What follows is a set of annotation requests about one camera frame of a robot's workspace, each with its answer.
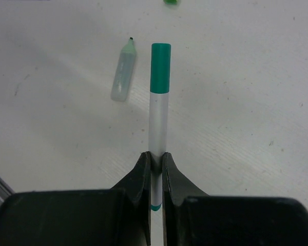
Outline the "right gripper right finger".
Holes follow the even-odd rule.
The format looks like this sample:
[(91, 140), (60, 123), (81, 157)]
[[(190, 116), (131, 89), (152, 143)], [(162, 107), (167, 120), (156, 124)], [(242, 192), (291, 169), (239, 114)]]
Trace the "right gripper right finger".
[(165, 245), (308, 245), (308, 211), (285, 197), (211, 196), (162, 158)]

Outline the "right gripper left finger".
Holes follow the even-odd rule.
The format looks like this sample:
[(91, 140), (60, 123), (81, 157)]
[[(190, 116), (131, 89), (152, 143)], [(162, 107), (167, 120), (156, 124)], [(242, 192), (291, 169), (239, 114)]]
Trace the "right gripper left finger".
[(16, 193), (0, 245), (150, 245), (150, 155), (110, 189)]

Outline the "light green highlighter body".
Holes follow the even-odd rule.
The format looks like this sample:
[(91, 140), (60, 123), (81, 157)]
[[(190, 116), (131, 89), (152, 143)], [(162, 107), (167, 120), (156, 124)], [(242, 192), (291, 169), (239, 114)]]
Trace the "light green highlighter body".
[(134, 40), (130, 37), (120, 52), (111, 89), (110, 97), (112, 100), (123, 102), (127, 99), (136, 55)]

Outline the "teal capped white marker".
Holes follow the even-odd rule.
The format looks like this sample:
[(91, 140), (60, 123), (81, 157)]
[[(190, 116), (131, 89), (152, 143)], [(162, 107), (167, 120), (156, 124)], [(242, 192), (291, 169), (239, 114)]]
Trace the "teal capped white marker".
[(151, 46), (148, 150), (151, 154), (151, 209), (162, 204), (162, 157), (167, 145), (171, 45)]

